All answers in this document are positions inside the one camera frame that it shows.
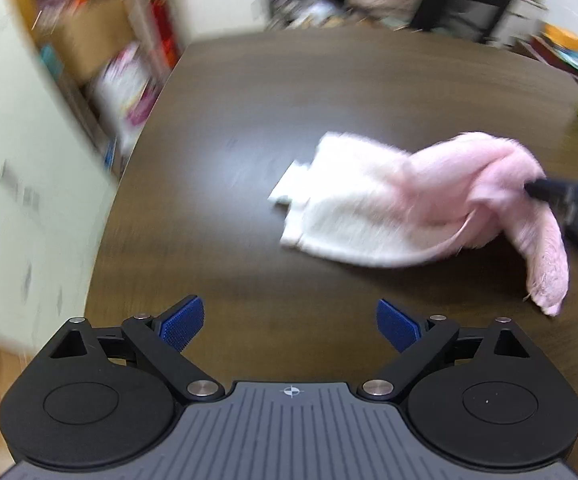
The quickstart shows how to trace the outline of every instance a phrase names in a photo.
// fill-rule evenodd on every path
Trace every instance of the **gray grip surface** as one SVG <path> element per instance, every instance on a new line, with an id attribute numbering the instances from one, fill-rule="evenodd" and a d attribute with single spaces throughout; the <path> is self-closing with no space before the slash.
<path id="1" fill-rule="evenodd" d="M 517 474 L 470 470 L 420 444 L 389 404 L 344 383 L 238 383 L 193 404 L 157 447 L 89 473 L 20 463 L 3 480 L 578 480 L 561 463 Z"/>

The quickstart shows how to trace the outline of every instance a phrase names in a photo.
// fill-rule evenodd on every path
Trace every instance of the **cabinet drawer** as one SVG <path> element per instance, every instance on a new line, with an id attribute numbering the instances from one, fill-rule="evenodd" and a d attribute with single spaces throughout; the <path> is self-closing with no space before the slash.
<path id="1" fill-rule="evenodd" d="M 32 327 L 42 290 L 40 226 L 0 187 L 0 344 L 32 346 Z"/>
<path id="2" fill-rule="evenodd" d="M 32 344 L 42 348 L 70 317 L 82 316 L 83 259 L 74 243 L 65 237 L 47 236 L 43 285 L 32 329 Z"/>

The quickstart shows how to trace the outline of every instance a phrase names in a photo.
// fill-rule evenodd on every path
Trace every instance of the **dark wooden table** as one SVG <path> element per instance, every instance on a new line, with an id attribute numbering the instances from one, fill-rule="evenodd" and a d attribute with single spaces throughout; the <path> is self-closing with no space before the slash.
<path id="1" fill-rule="evenodd" d="M 514 137 L 578 179 L 578 88 L 559 70 L 479 44 L 364 28 L 264 33 L 191 46 L 144 128 L 98 254 L 87 316 L 117 324 L 186 294 L 205 328 L 185 351 L 223 382 L 357 383 L 395 352 L 387 298 L 466 326 L 510 316 L 578 392 L 578 254 L 563 313 L 525 301 L 524 262 L 498 238 L 411 269 L 371 270 L 281 248 L 267 195 L 326 131 L 419 150 L 459 132 Z M 570 457 L 578 470 L 578 443 Z"/>

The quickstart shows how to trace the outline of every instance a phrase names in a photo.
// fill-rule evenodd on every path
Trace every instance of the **red item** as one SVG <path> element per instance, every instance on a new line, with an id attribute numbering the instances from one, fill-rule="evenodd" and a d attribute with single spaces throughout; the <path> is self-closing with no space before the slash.
<path id="1" fill-rule="evenodd" d="M 151 3 L 153 19 L 156 22 L 156 27 L 160 34 L 160 44 L 162 45 L 165 59 L 167 60 L 169 68 L 174 68 L 178 59 L 180 59 L 180 54 L 176 47 L 176 40 L 173 34 L 171 20 L 169 18 L 167 2 L 166 0 L 149 0 L 149 2 Z"/>

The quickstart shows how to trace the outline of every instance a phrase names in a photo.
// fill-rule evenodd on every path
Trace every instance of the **pink towel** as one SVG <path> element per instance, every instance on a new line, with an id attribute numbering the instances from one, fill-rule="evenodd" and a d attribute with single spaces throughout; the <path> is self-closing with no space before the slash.
<path id="1" fill-rule="evenodd" d="M 408 220 L 445 223 L 465 218 L 460 245 L 482 247 L 502 229 L 527 262 L 527 291 L 556 316 L 568 290 L 568 263 L 549 206 L 532 200 L 526 182 L 544 177 L 519 142 L 483 133 L 459 135 L 409 156 L 396 181 Z M 460 249 L 455 244 L 446 253 Z"/>
<path id="2" fill-rule="evenodd" d="M 270 200 L 290 205 L 282 244 L 362 266 L 419 264 L 503 230 L 527 261 L 531 298 L 555 316 L 568 289 L 566 253 L 549 206 L 523 187 L 542 176 L 517 141 L 479 132 L 413 154 L 328 133 L 312 164 L 292 164 Z"/>

